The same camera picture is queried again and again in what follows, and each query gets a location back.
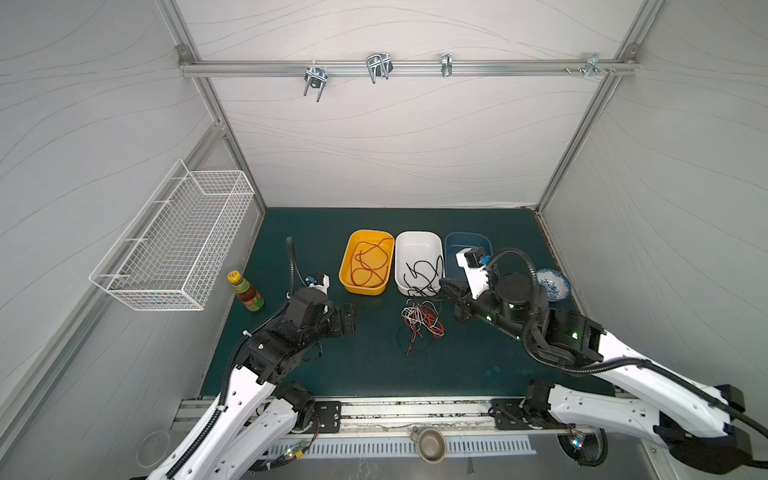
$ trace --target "bottle cap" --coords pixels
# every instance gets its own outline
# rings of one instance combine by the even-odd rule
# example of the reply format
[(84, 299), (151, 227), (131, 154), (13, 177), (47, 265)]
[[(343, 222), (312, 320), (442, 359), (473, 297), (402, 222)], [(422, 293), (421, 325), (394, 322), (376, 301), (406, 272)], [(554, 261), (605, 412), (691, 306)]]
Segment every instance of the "bottle cap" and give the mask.
[(229, 275), (227, 275), (227, 279), (230, 281), (230, 283), (237, 283), (242, 279), (243, 276), (240, 275), (240, 272), (237, 270), (232, 270)]

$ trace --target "blue and white bowl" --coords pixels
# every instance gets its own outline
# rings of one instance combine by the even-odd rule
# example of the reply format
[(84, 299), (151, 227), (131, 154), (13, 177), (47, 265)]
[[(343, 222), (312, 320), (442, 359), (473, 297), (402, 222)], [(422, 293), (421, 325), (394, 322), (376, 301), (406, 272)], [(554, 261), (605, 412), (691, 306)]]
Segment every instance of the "blue and white bowl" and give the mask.
[(550, 302), (565, 300), (571, 295), (571, 282), (562, 273), (551, 268), (542, 268), (536, 274), (538, 284), (547, 288), (547, 298)]

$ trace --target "sauce bottle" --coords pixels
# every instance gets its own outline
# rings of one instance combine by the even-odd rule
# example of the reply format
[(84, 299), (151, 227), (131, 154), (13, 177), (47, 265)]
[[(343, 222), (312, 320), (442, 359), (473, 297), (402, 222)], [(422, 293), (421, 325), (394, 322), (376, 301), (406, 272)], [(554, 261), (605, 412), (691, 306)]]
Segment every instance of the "sauce bottle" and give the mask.
[(253, 288), (248, 280), (245, 280), (240, 272), (233, 270), (227, 275), (227, 279), (235, 287), (237, 298), (243, 302), (243, 305), (251, 312), (258, 312), (264, 308), (264, 299), (258, 290)]

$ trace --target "green mat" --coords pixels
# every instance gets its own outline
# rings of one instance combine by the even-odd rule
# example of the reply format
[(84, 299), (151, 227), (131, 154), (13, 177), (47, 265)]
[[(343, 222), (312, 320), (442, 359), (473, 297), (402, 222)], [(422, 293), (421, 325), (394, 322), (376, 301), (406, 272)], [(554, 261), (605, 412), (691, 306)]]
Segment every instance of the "green mat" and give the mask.
[[(285, 239), (289, 235), (302, 273), (327, 274), (331, 300), (358, 306), (357, 331), (323, 340), (322, 357), (303, 363), (288, 377), (317, 396), (521, 396), (533, 378), (587, 392), (612, 393), (611, 385), (603, 380), (575, 378), (538, 365), (517, 342), (480, 320), (460, 325), (452, 318), (449, 302), (443, 303), (440, 315), (445, 336), (435, 339), (426, 358), (406, 356), (396, 342), (406, 297), (397, 290), (394, 271), (379, 296), (348, 293), (339, 282), (346, 242), (359, 229), (384, 230), (394, 237), (407, 230), (428, 230), (442, 239), (455, 231), (482, 233), (495, 250), (517, 247), (537, 268), (555, 268), (544, 236), (527, 209), (270, 208), (243, 274), (261, 292), (266, 308), (252, 313), (235, 302), (201, 395), (218, 394), (227, 358), (243, 330), (260, 324), (283, 302), (288, 282)], [(503, 260), (500, 268), (505, 273), (521, 271), (521, 264), (511, 258)], [(555, 305), (572, 308), (570, 299)], [(310, 359), (316, 356), (316, 349), (306, 354)]]

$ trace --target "wall-mounted wire basket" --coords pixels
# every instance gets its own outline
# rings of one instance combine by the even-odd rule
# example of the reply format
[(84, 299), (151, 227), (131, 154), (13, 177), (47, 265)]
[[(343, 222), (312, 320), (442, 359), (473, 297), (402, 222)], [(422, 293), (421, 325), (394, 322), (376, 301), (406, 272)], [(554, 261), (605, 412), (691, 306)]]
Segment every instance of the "wall-mounted wire basket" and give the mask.
[(179, 163), (90, 277), (134, 310), (202, 310), (253, 198), (240, 170)]

